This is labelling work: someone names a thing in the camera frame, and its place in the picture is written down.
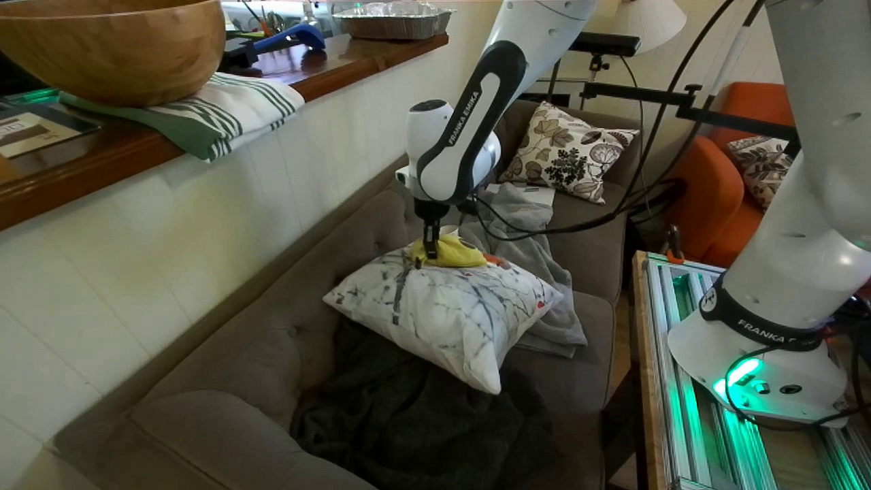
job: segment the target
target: dark cloth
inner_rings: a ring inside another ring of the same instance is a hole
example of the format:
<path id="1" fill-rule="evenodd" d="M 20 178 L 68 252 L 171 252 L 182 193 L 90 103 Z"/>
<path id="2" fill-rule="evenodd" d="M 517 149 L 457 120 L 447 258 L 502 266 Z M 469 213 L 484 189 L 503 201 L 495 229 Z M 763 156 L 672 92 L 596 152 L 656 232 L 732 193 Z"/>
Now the dark cloth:
<path id="1" fill-rule="evenodd" d="M 537 391 L 502 372 L 476 391 L 356 323 L 334 333 L 334 376 L 292 425 L 302 448 L 383 490 L 491 490 L 556 462 Z"/>

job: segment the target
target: orange chair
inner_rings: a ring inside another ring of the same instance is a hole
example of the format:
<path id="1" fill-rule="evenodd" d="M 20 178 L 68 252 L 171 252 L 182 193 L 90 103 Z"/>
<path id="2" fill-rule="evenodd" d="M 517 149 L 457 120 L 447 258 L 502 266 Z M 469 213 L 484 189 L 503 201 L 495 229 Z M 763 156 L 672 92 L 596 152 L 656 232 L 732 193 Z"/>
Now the orange chair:
<path id="1" fill-rule="evenodd" d="M 793 126 L 785 85 L 732 81 L 718 111 Z M 687 190 L 665 217 L 682 229 L 687 258 L 731 266 L 763 220 L 763 208 L 743 190 L 740 171 L 728 156 L 728 145 L 743 135 L 748 133 L 732 129 L 695 135 L 672 171 Z"/>

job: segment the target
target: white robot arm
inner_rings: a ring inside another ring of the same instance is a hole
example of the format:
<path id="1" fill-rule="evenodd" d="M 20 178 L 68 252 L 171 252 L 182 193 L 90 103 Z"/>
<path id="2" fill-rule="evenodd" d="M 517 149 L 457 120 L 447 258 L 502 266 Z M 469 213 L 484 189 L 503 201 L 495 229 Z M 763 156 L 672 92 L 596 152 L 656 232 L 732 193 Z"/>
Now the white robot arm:
<path id="1" fill-rule="evenodd" d="M 819 421 L 846 389 L 819 333 L 871 277 L 871 3 L 771 0 L 769 17 L 804 152 L 671 352 L 743 413 Z M 731 372 L 748 352 L 754 371 Z"/>
<path id="2" fill-rule="evenodd" d="M 408 167 L 401 171 L 435 257 L 439 220 L 469 198 L 498 164 L 495 123 L 579 35 L 599 0 L 503 0 L 457 108 L 412 108 Z"/>

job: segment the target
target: white pillow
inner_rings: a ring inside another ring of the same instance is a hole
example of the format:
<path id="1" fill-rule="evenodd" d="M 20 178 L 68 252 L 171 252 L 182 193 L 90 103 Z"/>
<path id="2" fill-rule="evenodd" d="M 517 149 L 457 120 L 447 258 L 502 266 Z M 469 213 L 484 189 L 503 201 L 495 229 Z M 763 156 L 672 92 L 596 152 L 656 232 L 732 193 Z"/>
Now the white pillow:
<path id="1" fill-rule="evenodd" d="M 475 389 L 498 394 L 498 368 L 560 293 L 503 262 L 415 266 L 393 251 L 352 272 L 324 303 Z"/>
<path id="2" fill-rule="evenodd" d="M 502 179 L 556 189 L 605 203 L 605 174 L 633 146 L 638 130 L 596 129 L 541 101 Z"/>
<path id="3" fill-rule="evenodd" d="M 786 140 L 748 135 L 728 145 L 732 161 L 740 169 L 743 189 L 763 209 L 771 208 L 774 193 L 782 189 L 793 157 L 786 156 Z"/>

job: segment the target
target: patterned pillow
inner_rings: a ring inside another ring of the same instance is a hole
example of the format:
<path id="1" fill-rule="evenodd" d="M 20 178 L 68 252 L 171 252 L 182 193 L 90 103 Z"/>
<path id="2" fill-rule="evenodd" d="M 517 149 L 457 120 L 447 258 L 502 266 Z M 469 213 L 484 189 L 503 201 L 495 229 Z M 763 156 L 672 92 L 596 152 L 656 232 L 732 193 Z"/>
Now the patterned pillow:
<path id="1" fill-rule="evenodd" d="M 324 303 L 475 389 L 498 394 L 498 368 L 560 293 L 515 263 L 415 266 L 393 251 L 352 272 Z"/>
<path id="2" fill-rule="evenodd" d="M 785 140 L 748 135 L 728 145 L 740 178 L 743 189 L 751 198 L 769 209 L 774 193 L 786 178 L 793 157 L 786 156 Z"/>
<path id="3" fill-rule="evenodd" d="M 541 101 L 502 179 L 545 184 L 605 203 L 605 174 L 635 135 L 638 130 L 630 129 L 593 129 Z"/>

